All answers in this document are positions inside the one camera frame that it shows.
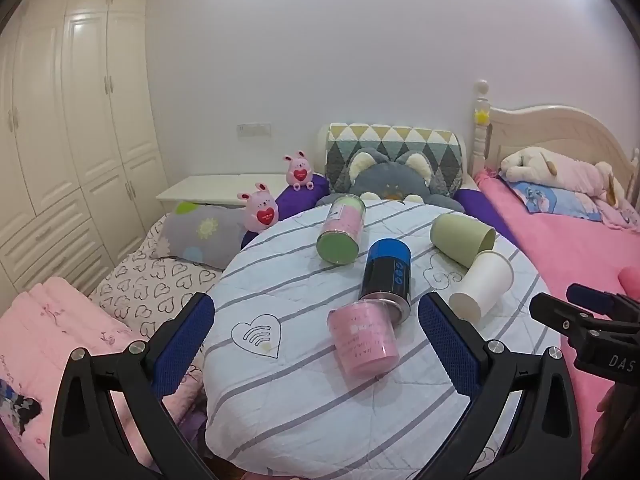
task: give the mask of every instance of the striped comforter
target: striped comforter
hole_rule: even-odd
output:
[[[395,237],[412,251],[412,308],[437,290],[447,300],[465,270],[436,250],[430,225],[446,210],[367,202],[360,255],[350,266],[315,248],[328,206],[276,224],[248,245],[209,291],[216,320],[204,343],[210,449],[245,470],[315,480],[405,480],[435,453],[468,399],[455,392],[415,311],[396,329],[400,364],[372,380],[345,379],[326,327],[332,308],[357,299],[367,249]],[[481,321],[485,339],[542,353],[560,337],[529,317],[546,285],[516,247],[495,249],[515,270],[511,290]],[[479,458],[495,455],[517,404],[512,394]]]

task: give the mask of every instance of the pink bedsheet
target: pink bedsheet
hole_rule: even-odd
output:
[[[17,392],[40,402],[42,412],[20,436],[8,428],[25,457],[49,477],[49,433],[58,387],[69,354],[80,346],[92,355],[121,352],[140,339],[61,278],[50,278],[18,295],[0,318],[0,377]],[[202,386],[202,375],[185,376],[175,394],[162,402],[182,418]],[[124,396],[113,400],[131,447],[140,463],[151,455],[136,428]]]
[[[623,267],[640,266],[640,235],[579,218],[530,214],[504,183],[485,171],[476,175],[476,184],[509,226],[553,296],[566,300],[566,289],[572,283],[625,293],[618,273]],[[562,352],[569,364],[580,414],[584,473],[591,460],[593,427],[600,416],[596,405],[612,383],[576,370],[575,351],[566,338],[562,338]]]

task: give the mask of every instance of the white wooden headboard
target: white wooden headboard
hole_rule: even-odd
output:
[[[541,146],[556,153],[595,164],[608,162],[626,190],[635,198],[638,180],[638,148],[627,158],[613,134],[599,120],[578,108],[545,105],[501,110],[489,104],[486,81],[476,84],[476,131],[470,168],[497,170],[501,161],[527,146]]]

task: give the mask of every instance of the blue gripper pad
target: blue gripper pad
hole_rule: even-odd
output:
[[[482,337],[471,324],[460,320],[436,292],[420,299],[418,322],[456,391],[474,400],[488,370]]]
[[[610,294],[579,283],[569,285],[566,290],[566,298],[569,303],[597,312],[603,316],[609,314],[613,309],[614,298]]]
[[[194,294],[174,320],[161,326],[164,328],[168,323],[175,323],[169,328],[172,333],[161,334],[158,330],[150,339],[149,345],[152,348],[156,336],[159,336],[156,342],[164,346],[153,361],[151,389],[158,399],[174,394],[180,386],[200,345],[213,326],[214,314],[213,300],[207,294]],[[163,341],[163,335],[168,337],[168,341]]]

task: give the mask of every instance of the blue and black can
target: blue and black can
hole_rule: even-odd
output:
[[[397,325],[409,317],[411,309],[411,251],[400,240],[383,238],[369,249],[360,299],[386,303],[391,323]]]

